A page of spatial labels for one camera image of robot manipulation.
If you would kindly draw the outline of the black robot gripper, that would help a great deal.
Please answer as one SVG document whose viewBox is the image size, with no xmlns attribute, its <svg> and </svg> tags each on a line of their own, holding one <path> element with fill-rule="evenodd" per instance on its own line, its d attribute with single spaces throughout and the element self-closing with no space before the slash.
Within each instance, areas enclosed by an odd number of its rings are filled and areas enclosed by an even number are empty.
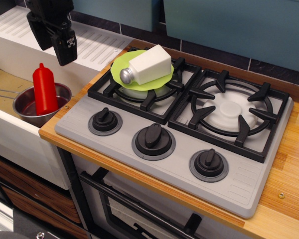
<svg viewBox="0 0 299 239">
<path fill-rule="evenodd" d="M 53 46 L 60 66 L 77 59 L 77 39 L 68 19 L 72 0 L 27 0 L 27 20 L 42 50 Z"/>
</svg>

